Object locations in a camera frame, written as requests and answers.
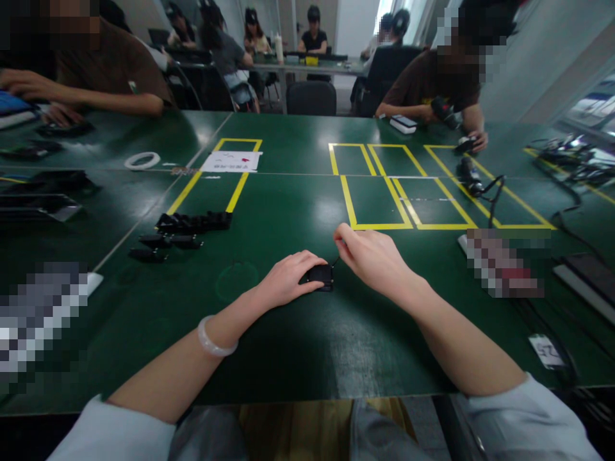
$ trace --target white cable roll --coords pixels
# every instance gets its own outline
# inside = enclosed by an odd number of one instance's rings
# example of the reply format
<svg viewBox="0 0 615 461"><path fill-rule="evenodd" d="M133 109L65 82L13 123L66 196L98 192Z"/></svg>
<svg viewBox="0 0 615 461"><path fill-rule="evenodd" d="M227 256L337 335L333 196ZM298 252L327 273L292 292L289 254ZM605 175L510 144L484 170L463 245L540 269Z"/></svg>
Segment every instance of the white cable roll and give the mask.
<svg viewBox="0 0 615 461"><path fill-rule="evenodd" d="M152 157L149 162L140 163L136 165L135 163L139 160ZM155 152L142 152L141 154L135 154L132 157L126 159L124 162L124 166L132 171L141 171L151 168L156 165L160 161L160 156Z"/></svg>

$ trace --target brown t-shirt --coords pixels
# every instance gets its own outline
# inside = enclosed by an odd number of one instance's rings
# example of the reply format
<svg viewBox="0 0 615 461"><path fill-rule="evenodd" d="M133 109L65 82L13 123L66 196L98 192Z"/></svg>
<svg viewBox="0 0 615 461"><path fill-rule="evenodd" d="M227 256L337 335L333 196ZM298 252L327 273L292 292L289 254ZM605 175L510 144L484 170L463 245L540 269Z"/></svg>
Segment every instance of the brown t-shirt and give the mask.
<svg viewBox="0 0 615 461"><path fill-rule="evenodd" d="M442 96L455 112L460 112L477 104L479 95L477 76L439 73L438 54L429 50L404 69L382 102L391 106L419 106Z"/></svg>
<svg viewBox="0 0 615 461"><path fill-rule="evenodd" d="M101 18L98 50L58 51L58 82L102 93L153 94L175 106L160 69L149 51L128 32ZM134 82L135 91L131 89Z"/></svg>

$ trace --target white paper sign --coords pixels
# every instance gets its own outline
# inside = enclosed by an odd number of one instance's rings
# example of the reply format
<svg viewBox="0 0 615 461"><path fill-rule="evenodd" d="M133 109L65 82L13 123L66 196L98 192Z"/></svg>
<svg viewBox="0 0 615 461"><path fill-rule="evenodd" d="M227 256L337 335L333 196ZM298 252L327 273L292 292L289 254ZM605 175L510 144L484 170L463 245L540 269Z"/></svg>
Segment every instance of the white paper sign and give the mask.
<svg viewBox="0 0 615 461"><path fill-rule="evenodd" d="M565 366L564 361L549 338L545 335L532 335L529 337L532 347L538 354L538 358L546 368Z"/></svg>
<svg viewBox="0 0 615 461"><path fill-rule="evenodd" d="M262 152L231 152L230 150L217 150L212 152L205 164L201 167L202 172L234 172L254 173L258 168L258 159Z"/></svg>

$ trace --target green table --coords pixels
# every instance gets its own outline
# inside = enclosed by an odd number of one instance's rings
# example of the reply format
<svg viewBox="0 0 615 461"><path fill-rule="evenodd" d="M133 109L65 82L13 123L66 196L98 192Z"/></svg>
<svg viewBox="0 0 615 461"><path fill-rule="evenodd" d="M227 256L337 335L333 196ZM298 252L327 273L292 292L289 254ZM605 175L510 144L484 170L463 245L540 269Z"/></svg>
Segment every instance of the green table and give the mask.
<svg viewBox="0 0 615 461"><path fill-rule="evenodd" d="M469 222L485 227L487 217L447 174L458 162L447 147L457 137L444 127L404 136L374 119L187 112L168 113L157 121L130 119L147 130L127 136L126 130L134 132L134 127L125 118L91 117L108 130L97 133L97 144L84 148L99 153L86 170L103 183L108 197L82 198L87 212L65 225L27 232L0 226L2 261L15 268L12 283L24 280L29 265L50 259L86 261L105 280L57 350L22 375L14 388L18 393L4 400L2 414L80 411L93 395L113 392L203 316L252 287L284 256L306 248L333 262L333 230L349 220L357 229L389 234L409 265L445 299L540 382L559 386L529 345L533 331L508 301L491 298L466 267L457 237ZM180 128L168 128L180 119ZM493 175L509 177L497 225L551 227L546 219L571 199L532 164L523 148L552 133L536 125L488 124L488 129L489 149L479 163ZM28 128L20 130L16 133L23 136ZM0 142L9 135L4 133ZM104 144L121 149L119 139L139 150L168 149L163 161L173 163L187 165L200 152L192 163L195 168L214 149L260 150L263 155L256 174L173 176L159 166L142 173L107 169L134 153L107 151L106 157ZM57 154L37 165L77 163L80 153ZM5 163L0 168L18 167ZM615 190L579 190L584 206L568 217L568 224L613 264L615 241L603 229L615 225ZM114 195L121 200L114 201ZM138 235L154 232L160 214L174 210L228 210L234 213L233 224L230 230L203 235L198 251L173 248L164 264L129 259ZM103 222L102 216L108 219ZM117 229L109 222L117 222ZM53 242L53 252L45 251L47 240ZM552 246L556 257L586 250L559 230L552 231ZM567 306L613 349L612 329L600 315L552 276L549 282L549 299ZM578 327L541 300L536 304L574 356L580 384L615 384L612 364ZM411 319L338 263L333 293L313 293L263 316L197 403L453 391Z"/></svg>
<svg viewBox="0 0 615 461"><path fill-rule="evenodd" d="M288 62L284 58L283 63L279 63L275 56L264 56L257 54L254 57L254 70L259 72L276 72L280 82L280 95L282 103L282 113L287 114L286 109L286 74L294 72L309 72L318 75L342 75L349 77L367 77L368 70L365 69L365 62L359 58L349 58L347 61L318 60L317 66L307 66L305 60L298 63Z"/></svg>

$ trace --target light blue sleeve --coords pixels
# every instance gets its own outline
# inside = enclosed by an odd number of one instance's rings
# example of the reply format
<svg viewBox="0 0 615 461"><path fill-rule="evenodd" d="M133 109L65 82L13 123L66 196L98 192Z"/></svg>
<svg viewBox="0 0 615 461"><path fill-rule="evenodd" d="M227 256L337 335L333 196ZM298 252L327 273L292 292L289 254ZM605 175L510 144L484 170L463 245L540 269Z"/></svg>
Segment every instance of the light blue sleeve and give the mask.
<svg viewBox="0 0 615 461"><path fill-rule="evenodd" d="M166 461L175 426L108 405L97 395L48 461Z"/></svg>
<svg viewBox="0 0 615 461"><path fill-rule="evenodd" d="M525 383L508 392L462 397L461 403L490 457L602 459L577 415L529 374Z"/></svg>

